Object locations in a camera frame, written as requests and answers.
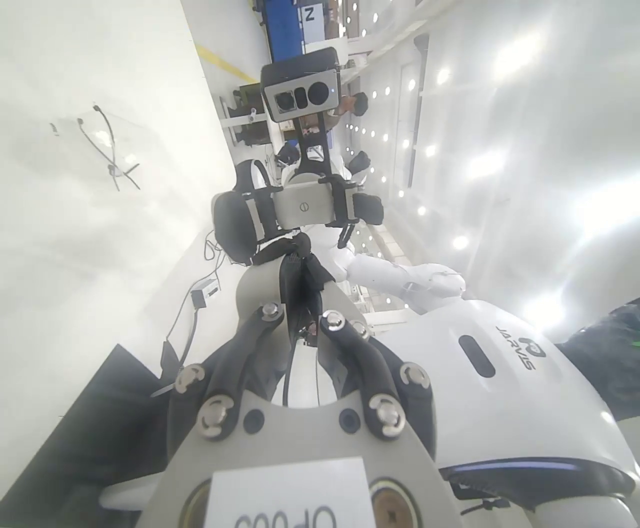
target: white wall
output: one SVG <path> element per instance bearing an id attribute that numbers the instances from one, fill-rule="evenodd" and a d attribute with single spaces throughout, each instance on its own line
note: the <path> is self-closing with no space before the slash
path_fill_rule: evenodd
<path id="1" fill-rule="evenodd" d="M 0 78 L 2 497 L 234 171 L 178 0 L 4 2 Z M 105 129 L 96 103 L 141 191 L 78 131 Z"/>

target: ceiling light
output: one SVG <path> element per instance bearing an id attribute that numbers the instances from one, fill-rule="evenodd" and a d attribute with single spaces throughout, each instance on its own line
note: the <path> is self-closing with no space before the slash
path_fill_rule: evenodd
<path id="1" fill-rule="evenodd" d="M 503 47 L 495 60 L 495 76 L 498 79 L 519 70 L 531 62 L 540 49 L 540 36 L 532 33 Z"/>
<path id="2" fill-rule="evenodd" d="M 524 318 L 539 330 L 549 328 L 564 319 L 564 308 L 558 294 L 547 294 L 524 307 Z"/>
<path id="3" fill-rule="evenodd" d="M 449 68 L 443 68 L 438 72 L 438 77 L 436 77 L 436 82 L 438 84 L 444 84 L 449 80 L 449 77 L 451 77 L 451 70 L 449 70 Z"/>
<path id="4" fill-rule="evenodd" d="M 472 178 L 480 176 L 488 176 L 502 170 L 504 167 L 504 154 L 498 150 L 490 150 L 489 152 L 475 157 L 469 163 L 469 175 Z"/>
<path id="5" fill-rule="evenodd" d="M 469 245 L 469 239 L 465 236 L 455 237 L 453 239 L 453 247 L 457 250 L 463 250 Z"/>
<path id="6" fill-rule="evenodd" d="M 584 196 L 577 204 L 576 215 L 585 234 L 593 237 L 640 218 L 638 196 L 638 178 L 615 182 Z"/>

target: white ceiling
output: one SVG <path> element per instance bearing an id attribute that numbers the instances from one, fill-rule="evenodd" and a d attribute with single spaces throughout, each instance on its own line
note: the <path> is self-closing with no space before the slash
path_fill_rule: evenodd
<path id="1" fill-rule="evenodd" d="M 381 2 L 359 2 L 361 25 L 372 10 L 383 22 Z M 555 296 L 564 317 L 543 311 L 552 339 L 640 296 L 639 23 L 633 0 L 462 2 L 425 26 L 412 187 L 413 145 L 403 141 L 413 141 L 418 88 L 408 81 L 419 81 L 420 54 L 411 40 L 364 71 L 369 111 L 351 119 L 357 134 L 342 130 L 370 155 L 369 188 L 389 217 L 403 217 L 424 260 L 458 269 L 473 295 L 519 316 Z M 438 84 L 443 68 L 451 76 Z M 487 153 L 492 173 L 474 178 L 471 161 Z M 458 236 L 469 240 L 462 250 Z"/>

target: black bracket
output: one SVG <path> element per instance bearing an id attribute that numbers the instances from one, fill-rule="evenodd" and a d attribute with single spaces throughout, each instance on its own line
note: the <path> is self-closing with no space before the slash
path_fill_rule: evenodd
<path id="1" fill-rule="evenodd" d="M 227 409 L 227 417 L 221 425 L 222 432 L 212 440 L 224 440 L 236 428 L 250 362 L 260 349 L 260 342 L 278 327 L 284 316 L 283 309 L 275 317 L 268 317 L 263 314 L 262 307 L 258 308 L 225 346 L 224 355 L 211 375 L 204 400 L 227 396 L 233 405 Z"/>
<path id="2" fill-rule="evenodd" d="M 338 351 L 349 360 L 348 369 L 353 368 L 356 371 L 355 378 L 362 398 L 364 421 L 369 431 L 380 440 L 393 440 L 394 436 L 384 434 L 383 424 L 378 418 L 376 409 L 370 406 L 372 399 L 377 395 L 390 396 L 394 401 L 399 402 L 396 385 L 382 354 L 363 339 L 349 321 L 345 321 L 342 328 L 335 330 L 330 328 L 325 317 L 321 317 L 320 329 Z"/>

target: white robot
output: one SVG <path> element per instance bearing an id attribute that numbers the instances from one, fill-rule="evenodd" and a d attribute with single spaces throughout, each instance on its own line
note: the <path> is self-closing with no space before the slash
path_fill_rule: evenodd
<path id="1" fill-rule="evenodd" d="M 606 404 L 553 343 L 485 301 L 463 300 L 465 281 L 452 269 L 338 249 L 326 229 L 308 234 L 337 280 L 422 314 L 378 340 L 429 374 L 435 461 L 447 480 L 508 498 L 533 526 L 636 526 L 624 503 L 636 461 Z"/>
<path id="2" fill-rule="evenodd" d="M 535 527 L 636 527 L 625 504 L 636 461 L 605 403 L 551 342 L 489 303 L 463 300 L 464 280 L 444 266 L 397 266 L 349 248 L 355 224 L 381 223 L 382 210 L 332 173 L 321 112 L 337 105 L 338 71 L 331 49 L 263 69 L 273 120 L 318 112 L 325 154 L 308 159 L 298 124 L 302 161 L 288 185 L 214 200 L 216 239 L 251 264 L 237 287 L 236 336 L 178 375 L 164 474 L 118 484 L 103 503 L 145 495 L 140 528 L 214 526 L 205 510 L 216 471 L 360 456 L 378 527 L 398 518 L 399 528 L 461 527 L 450 484 L 523 507 Z M 422 315 L 371 337 L 335 282 L 344 279 Z M 275 406 L 311 325 L 338 400 Z"/>

